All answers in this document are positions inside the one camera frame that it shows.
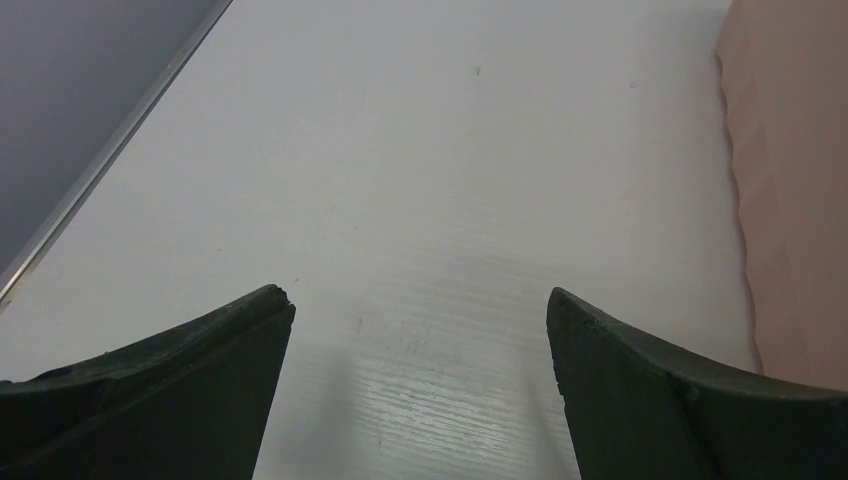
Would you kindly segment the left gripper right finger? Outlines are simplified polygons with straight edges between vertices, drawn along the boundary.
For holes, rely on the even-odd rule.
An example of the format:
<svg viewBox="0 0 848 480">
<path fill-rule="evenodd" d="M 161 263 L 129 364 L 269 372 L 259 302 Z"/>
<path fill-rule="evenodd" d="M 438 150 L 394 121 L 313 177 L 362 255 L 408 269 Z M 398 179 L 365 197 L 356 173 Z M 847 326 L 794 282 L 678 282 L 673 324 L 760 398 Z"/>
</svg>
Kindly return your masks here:
<svg viewBox="0 0 848 480">
<path fill-rule="evenodd" d="M 843 479 L 847 395 L 751 373 L 562 289 L 547 334 L 585 479 Z"/>
</svg>

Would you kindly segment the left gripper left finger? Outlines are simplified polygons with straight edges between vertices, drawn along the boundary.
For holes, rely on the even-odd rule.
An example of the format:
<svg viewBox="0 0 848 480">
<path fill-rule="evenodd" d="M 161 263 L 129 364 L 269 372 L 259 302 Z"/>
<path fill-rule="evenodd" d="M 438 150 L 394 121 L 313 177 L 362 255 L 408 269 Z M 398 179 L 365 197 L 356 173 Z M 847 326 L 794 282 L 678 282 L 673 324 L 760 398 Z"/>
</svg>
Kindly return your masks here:
<svg viewBox="0 0 848 480">
<path fill-rule="evenodd" d="M 266 285 L 197 319 L 1 385 L 5 479 L 249 479 L 295 306 Z"/>
</svg>

